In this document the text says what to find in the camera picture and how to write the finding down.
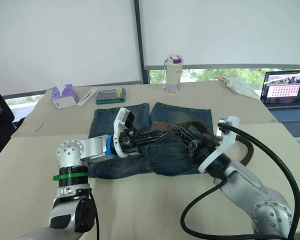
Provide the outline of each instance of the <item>white cloth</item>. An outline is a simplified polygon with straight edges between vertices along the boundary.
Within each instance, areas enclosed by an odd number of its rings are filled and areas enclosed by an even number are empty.
[[[242,78],[237,78],[237,77],[227,77],[226,79],[223,79],[225,82],[225,85],[233,90],[234,92],[247,96],[252,99],[258,99],[259,96],[258,94],[254,91],[254,89]]]

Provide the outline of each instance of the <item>blue jeans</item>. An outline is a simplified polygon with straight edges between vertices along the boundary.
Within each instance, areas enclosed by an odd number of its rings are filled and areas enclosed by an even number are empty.
[[[134,114],[133,126],[139,132],[149,131],[150,124],[153,122],[178,124],[188,121],[201,121],[213,132],[210,110],[170,106],[157,102],[149,116],[147,103],[126,108]],[[113,134],[113,122],[119,109],[117,107],[96,110],[89,138]],[[173,137],[166,137],[160,142],[145,146],[139,155],[90,163],[88,169],[90,177],[105,179],[118,179],[151,172],[166,176],[199,173],[198,166],[192,162],[185,147]]]

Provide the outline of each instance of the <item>tissue box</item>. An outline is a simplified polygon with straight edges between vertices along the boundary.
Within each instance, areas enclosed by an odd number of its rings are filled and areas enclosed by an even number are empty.
[[[56,86],[52,89],[51,101],[57,109],[65,109],[76,106],[78,97],[72,84],[66,84],[62,93]]]

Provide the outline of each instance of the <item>laptop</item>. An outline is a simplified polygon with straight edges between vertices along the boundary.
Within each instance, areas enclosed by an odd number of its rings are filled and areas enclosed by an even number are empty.
[[[294,137],[300,137],[300,70],[266,72],[260,100]]]

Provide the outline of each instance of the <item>table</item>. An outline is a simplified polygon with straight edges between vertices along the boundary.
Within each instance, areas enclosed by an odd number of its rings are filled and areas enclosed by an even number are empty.
[[[12,137],[88,134],[96,109],[149,103],[151,111],[156,102],[186,108],[211,109],[214,125],[220,117],[226,116],[238,116],[242,124],[278,122],[259,100],[231,91],[222,81],[181,83],[179,94],[176,96],[167,95],[163,84],[126,85],[124,87],[126,100],[123,103],[96,105],[95,101],[90,99],[85,106],[61,110],[57,110],[52,104],[52,90],[49,89]],[[75,91],[79,99],[90,88],[88,86],[76,87]],[[100,86],[99,88],[113,89],[115,86]]]
[[[281,123],[241,125],[261,140],[288,166],[300,188],[300,145]],[[0,240],[15,239],[48,225],[58,174],[56,148],[68,138],[87,134],[14,137],[0,154]],[[245,154],[240,144],[227,154],[233,160]],[[277,189],[294,207],[292,191],[279,168],[259,149],[248,168],[262,182]],[[213,186],[207,174],[167,177],[154,173],[121,179],[90,178],[100,219],[100,239],[187,240],[180,216],[186,205]],[[249,217],[221,191],[198,203],[186,218],[189,227],[209,234],[251,233]],[[96,238],[95,227],[81,239]]]

